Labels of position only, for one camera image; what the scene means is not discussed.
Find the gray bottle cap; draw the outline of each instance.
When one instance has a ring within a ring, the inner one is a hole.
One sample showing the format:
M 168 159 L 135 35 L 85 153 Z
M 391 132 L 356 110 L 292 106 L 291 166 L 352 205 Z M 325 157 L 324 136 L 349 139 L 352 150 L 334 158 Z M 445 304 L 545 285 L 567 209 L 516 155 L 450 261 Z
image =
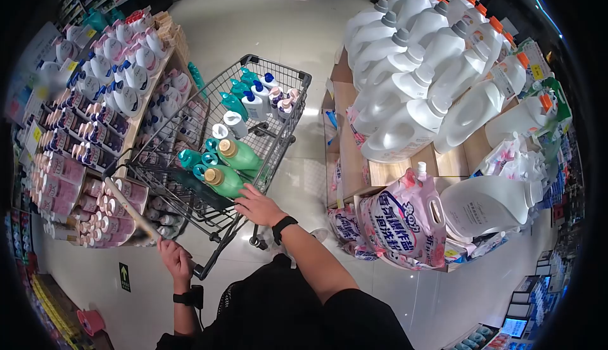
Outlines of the gray bottle cap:
M 435 5 L 435 11 L 440 15 L 447 16 L 447 3 L 439 2 Z
M 459 20 L 456 24 L 452 25 L 452 31 L 462 39 L 466 38 L 466 26 L 462 20 Z
M 400 28 L 396 33 L 393 33 L 393 42 L 400 47 L 406 47 L 409 39 L 410 33 L 406 28 Z
M 393 11 L 386 12 L 386 14 L 382 17 L 382 23 L 387 27 L 396 27 L 397 15 Z
M 389 11 L 389 3 L 386 0 L 378 0 L 378 3 L 374 5 L 374 8 L 376 9 L 376 11 L 385 14 Z

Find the store aisle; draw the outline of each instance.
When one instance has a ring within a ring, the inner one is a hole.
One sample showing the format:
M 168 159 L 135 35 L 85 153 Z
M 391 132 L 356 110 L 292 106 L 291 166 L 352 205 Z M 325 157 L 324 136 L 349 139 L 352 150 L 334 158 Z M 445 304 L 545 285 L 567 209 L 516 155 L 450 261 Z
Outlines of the store aisle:
M 325 81 L 346 21 L 369 5 L 367 0 L 181 0 L 170 10 L 173 20 L 182 25 L 191 61 L 205 81 L 249 53 L 313 75 L 295 131 L 297 141 L 268 192 L 308 231 L 328 228 L 319 115 Z M 203 283 L 203 325 L 214 320 L 219 298 L 230 283 L 270 261 L 269 253 L 249 245 L 251 230 L 247 224 L 239 232 Z M 547 238 L 548 227 L 537 224 L 534 236 L 514 238 L 450 274 L 358 261 L 338 248 L 331 236 L 324 244 L 363 291 L 391 305 L 417 350 L 436 350 L 476 322 L 500 324 L 506 300 L 532 270 Z M 215 248 L 193 226 L 178 241 L 202 264 Z M 99 310 L 117 350 L 152 349 L 163 332 L 172 332 L 171 278 L 156 248 L 87 249 L 45 235 L 41 257 L 76 305 Z M 120 288 L 119 262 L 129 267 L 130 293 Z

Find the black wristwatch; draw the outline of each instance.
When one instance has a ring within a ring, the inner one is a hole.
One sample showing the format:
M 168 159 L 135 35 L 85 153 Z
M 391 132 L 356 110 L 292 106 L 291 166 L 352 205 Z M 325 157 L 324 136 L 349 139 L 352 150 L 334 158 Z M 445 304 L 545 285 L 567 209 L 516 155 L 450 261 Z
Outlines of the black wristwatch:
M 274 227 L 272 227 L 272 234 L 274 235 L 274 241 L 276 244 L 281 244 L 281 231 L 289 225 L 297 225 L 298 221 L 296 221 L 293 217 L 287 216 L 282 220 L 278 221 Z
M 190 291 L 183 295 L 173 293 L 173 302 L 186 306 L 194 306 L 197 309 L 202 309 L 202 301 L 204 297 L 204 289 L 202 285 L 195 284 L 190 287 Z

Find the arrow sign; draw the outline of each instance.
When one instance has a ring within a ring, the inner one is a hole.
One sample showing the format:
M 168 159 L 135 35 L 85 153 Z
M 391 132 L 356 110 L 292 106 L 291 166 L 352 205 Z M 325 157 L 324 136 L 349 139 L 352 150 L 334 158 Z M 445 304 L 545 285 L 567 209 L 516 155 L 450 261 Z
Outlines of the arrow sign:
M 131 292 L 129 283 L 129 267 L 126 264 L 118 263 L 118 273 L 120 274 L 120 286 L 127 292 Z

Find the detergent pouch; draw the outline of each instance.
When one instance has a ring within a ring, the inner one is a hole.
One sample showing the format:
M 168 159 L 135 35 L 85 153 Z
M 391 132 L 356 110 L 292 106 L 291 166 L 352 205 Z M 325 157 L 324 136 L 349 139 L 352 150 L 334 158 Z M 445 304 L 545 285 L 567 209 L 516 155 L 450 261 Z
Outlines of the detergent pouch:
M 412 168 L 379 194 L 361 200 L 365 235 L 376 253 L 402 267 L 443 267 L 446 228 L 433 177 L 424 181 Z

